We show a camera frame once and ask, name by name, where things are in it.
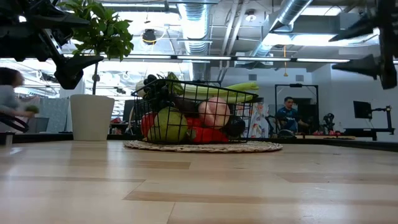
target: red bell pepper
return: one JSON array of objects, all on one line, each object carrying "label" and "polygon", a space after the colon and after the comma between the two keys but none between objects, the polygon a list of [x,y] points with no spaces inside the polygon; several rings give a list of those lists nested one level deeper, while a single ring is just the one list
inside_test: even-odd
[{"label": "red bell pepper", "polygon": [[187,133],[196,143],[228,142],[225,134],[213,128],[192,127],[192,130],[188,130]]},{"label": "red bell pepper", "polygon": [[141,133],[144,135],[145,138],[148,137],[148,131],[154,125],[156,115],[157,113],[149,112],[142,116]]},{"label": "red bell pepper", "polygon": [[188,129],[192,129],[192,127],[202,127],[203,123],[199,118],[187,118]]}]

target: plant pot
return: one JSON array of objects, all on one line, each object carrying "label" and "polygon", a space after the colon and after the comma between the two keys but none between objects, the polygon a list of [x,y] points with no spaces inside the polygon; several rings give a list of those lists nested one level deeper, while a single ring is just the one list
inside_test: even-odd
[{"label": "plant pot", "polygon": [[114,99],[96,95],[72,95],[73,139],[76,141],[106,141]]}]

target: woven placemat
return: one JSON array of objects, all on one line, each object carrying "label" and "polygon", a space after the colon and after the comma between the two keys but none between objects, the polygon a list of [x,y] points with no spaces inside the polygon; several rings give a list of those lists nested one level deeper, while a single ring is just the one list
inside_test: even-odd
[{"label": "woven placemat", "polygon": [[154,151],[172,152],[273,152],[283,148],[281,144],[271,142],[249,141],[232,144],[202,144],[202,145],[161,145],[144,141],[128,141],[125,147]]}]

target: wooden table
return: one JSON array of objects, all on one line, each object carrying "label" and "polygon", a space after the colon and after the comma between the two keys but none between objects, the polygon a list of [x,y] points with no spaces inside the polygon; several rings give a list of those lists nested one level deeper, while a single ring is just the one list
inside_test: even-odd
[{"label": "wooden table", "polygon": [[396,224],[398,154],[285,145],[252,154],[0,148],[1,224]]}]

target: black wire basket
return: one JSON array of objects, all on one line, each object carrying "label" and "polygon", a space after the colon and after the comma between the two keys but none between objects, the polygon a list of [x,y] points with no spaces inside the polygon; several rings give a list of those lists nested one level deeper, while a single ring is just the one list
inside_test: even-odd
[{"label": "black wire basket", "polygon": [[157,144],[247,142],[256,94],[149,76],[144,84],[132,93],[138,139]]}]

